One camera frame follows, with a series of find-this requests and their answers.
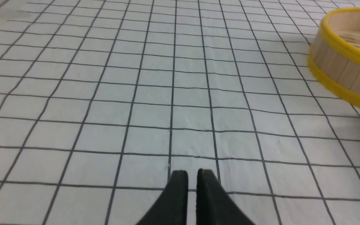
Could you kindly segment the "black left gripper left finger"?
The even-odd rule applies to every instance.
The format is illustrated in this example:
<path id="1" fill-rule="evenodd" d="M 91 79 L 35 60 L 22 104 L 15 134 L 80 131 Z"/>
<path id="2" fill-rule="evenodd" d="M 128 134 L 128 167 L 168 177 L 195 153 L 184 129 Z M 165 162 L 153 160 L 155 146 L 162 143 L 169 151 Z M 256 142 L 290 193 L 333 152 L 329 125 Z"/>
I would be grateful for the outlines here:
<path id="1" fill-rule="evenodd" d="M 185 225 L 188 209 L 188 174 L 171 173 L 169 182 L 137 225 Z"/>

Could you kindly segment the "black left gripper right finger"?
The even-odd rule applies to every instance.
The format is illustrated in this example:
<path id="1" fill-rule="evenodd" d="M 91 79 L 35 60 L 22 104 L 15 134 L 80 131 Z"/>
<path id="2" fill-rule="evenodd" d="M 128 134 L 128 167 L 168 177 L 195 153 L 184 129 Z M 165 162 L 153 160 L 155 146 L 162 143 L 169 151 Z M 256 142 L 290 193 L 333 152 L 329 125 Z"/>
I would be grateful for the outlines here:
<path id="1" fill-rule="evenodd" d="M 196 187 L 197 225 L 254 224 L 232 201 L 212 170 L 198 170 Z"/>

